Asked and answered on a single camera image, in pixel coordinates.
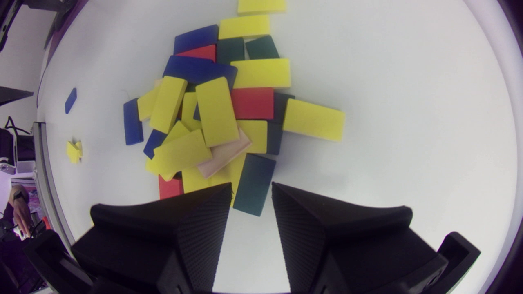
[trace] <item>sleeve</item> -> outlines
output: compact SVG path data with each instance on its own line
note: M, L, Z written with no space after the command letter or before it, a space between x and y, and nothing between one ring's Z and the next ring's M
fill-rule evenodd
M13 207L11 206L11 204L7 203L7 206L5 207L5 210L4 210L4 216L2 217L2 220L13 225L13 216L14 216Z

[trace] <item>dark green foam block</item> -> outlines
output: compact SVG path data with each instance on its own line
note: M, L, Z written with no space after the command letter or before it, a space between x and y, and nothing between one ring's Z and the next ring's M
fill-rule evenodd
M245 43L250 59L280 58L271 36L264 36Z
M268 120L270 123L283 124L285 117L285 109L287 108L287 100L294 99L294 95L276 93L274 92L274 118Z
M281 136L283 135L282 125L277 123L267 124L267 154L280 154Z
M233 208L261 216L276 161L247 153Z
M245 60L243 38L231 38L218 41L216 63L230 64L231 61Z

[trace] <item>metal frame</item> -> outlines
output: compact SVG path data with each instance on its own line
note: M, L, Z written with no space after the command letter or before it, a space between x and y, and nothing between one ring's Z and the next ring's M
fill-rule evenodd
M33 124L33 136L35 138L36 171L35 183L38 197L49 225L60 236L65 247L71 253L71 244L75 242L73 234L67 225L56 187L54 186L53 173L49 161L49 150L47 147L47 130L44 122Z

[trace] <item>red foam block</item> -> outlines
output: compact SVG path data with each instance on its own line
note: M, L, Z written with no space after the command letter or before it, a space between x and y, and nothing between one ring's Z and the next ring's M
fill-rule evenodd
M158 185L160 186L160 200L184 193L184 186L181 182L181 178L173 178L166 182L161 176L158 176Z
M176 54L176 56L205 58L205 59L210 59L210 60L212 60L212 62L216 63L216 45L213 44L213 45L209 45L209 46L205 46L205 47L192 49L189 51L178 53L178 54Z
M273 119L273 96L272 88L233 89L231 101L236 119Z

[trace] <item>human hand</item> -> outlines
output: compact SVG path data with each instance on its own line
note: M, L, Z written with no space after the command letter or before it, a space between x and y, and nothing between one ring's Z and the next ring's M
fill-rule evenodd
M20 226L24 235L26 237L31 237L31 232L29 230L31 224L31 213L29 212L29 206L27 206L27 203L21 198L14 200L13 217L18 226Z

